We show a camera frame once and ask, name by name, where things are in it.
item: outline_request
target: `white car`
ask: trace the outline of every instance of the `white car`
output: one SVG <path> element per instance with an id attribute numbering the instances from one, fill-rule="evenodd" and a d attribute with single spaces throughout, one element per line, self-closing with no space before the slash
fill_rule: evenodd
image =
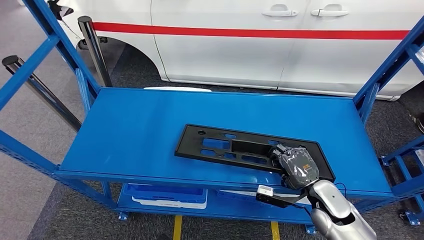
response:
<path id="1" fill-rule="evenodd" d="M 424 13 L 422 0 L 59 0 L 123 41 L 163 81 L 353 96 Z M 396 100 L 423 80 L 412 62 L 379 93 Z"/>

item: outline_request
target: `blue metal shelf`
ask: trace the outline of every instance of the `blue metal shelf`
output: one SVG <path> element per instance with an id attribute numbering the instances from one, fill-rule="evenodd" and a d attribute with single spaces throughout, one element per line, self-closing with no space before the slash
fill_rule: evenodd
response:
<path id="1" fill-rule="evenodd" d="M 293 206 L 280 208 L 260 202 L 232 200 L 218 197 L 214 190 L 208 191 L 205 209 L 190 209 L 164 206 L 141 205 L 131 196 L 119 195 L 117 209 L 122 212 L 173 214 L 207 218 L 248 219 L 259 221 L 277 221 L 292 224 L 312 224 L 311 218 L 304 209 Z"/>
<path id="2" fill-rule="evenodd" d="M 120 219 L 127 219 L 127 212 L 148 212 L 311 224 L 303 209 L 221 199 L 213 190 L 204 210 L 143 206 L 123 194 L 114 202 L 109 182 L 244 191 L 255 191 L 263 184 L 276 188 L 277 193 L 293 193 L 280 186 L 276 174 L 175 157 L 185 124 L 319 142 L 336 182 L 346 185 L 348 197 L 363 199 L 355 204 L 360 212 L 424 193 L 424 174 L 411 177 L 400 160 L 422 148 L 424 138 L 384 159 L 396 159 L 406 177 L 405 182 L 390 188 L 364 128 L 378 91 L 408 61 L 424 73 L 417 56 L 424 45 L 424 17 L 354 98 L 175 92 L 98 86 L 47 4 L 43 0 L 24 2 L 46 33 L 46 41 L 0 89 L 0 110 L 56 47 L 76 74 L 87 117 L 62 165 L 1 130 L 0 152 L 119 212 Z M 103 194 L 82 180 L 101 181 Z M 424 207 L 424 201 L 417 200 Z"/>
<path id="3" fill-rule="evenodd" d="M 300 112 L 288 114 L 291 107 L 275 111 L 275 106 L 296 106 Z M 319 142 L 336 181 L 348 190 L 358 196 L 391 193 L 355 105 L 344 97 L 104 88 L 56 174 L 224 190 L 256 191 L 258 184 L 288 190 L 276 173 L 174 156 L 187 123 Z"/>

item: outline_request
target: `transparent plastic cover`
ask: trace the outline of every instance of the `transparent plastic cover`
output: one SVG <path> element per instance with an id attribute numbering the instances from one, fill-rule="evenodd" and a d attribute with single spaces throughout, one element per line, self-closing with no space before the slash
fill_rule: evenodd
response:
<path id="1" fill-rule="evenodd" d="M 278 144 L 277 149 L 282 153 L 278 161 L 287 171 L 290 187 L 299 189 L 318 180 L 320 171 L 306 148 Z"/>

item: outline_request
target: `robotic arm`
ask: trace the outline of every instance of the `robotic arm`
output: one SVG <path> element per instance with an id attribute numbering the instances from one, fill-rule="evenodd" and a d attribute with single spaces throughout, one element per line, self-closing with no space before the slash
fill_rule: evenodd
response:
<path id="1" fill-rule="evenodd" d="M 272 187 L 260 185 L 258 201 L 285 208 L 307 197 L 312 205 L 310 217 L 316 229 L 328 240 L 376 240 L 377 235 L 358 210 L 328 180 L 319 179 L 319 170 L 303 147 L 277 144 L 271 159 L 285 169 L 281 183 L 288 188 L 301 189 L 298 197 L 279 197 Z"/>

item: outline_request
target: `black metal pole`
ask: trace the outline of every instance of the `black metal pole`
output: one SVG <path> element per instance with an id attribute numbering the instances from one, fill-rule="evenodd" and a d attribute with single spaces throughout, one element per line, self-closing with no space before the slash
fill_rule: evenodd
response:
<path id="1" fill-rule="evenodd" d="M 3 58 L 1 64 L 12 75 L 24 64 L 24 61 L 16 55 Z M 52 91 L 33 73 L 26 80 L 25 85 L 29 87 L 45 104 L 47 104 L 59 117 L 61 117 L 71 128 L 78 132 L 81 122 L 78 118 L 53 94 Z"/>
<path id="2" fill-rule="evenodd" d="M 98 77 L 103 81 L 106 87 L 112 87 L 111 78 L 106 68 L 102 50 L 100 49 L 99 38 L 96 35 L 96 31 L 93 29 L 92 18 L 89 16 L 80 16 L 78 18 L 78 25 L 87 43 L 88 51 L 94 62 Z"/>

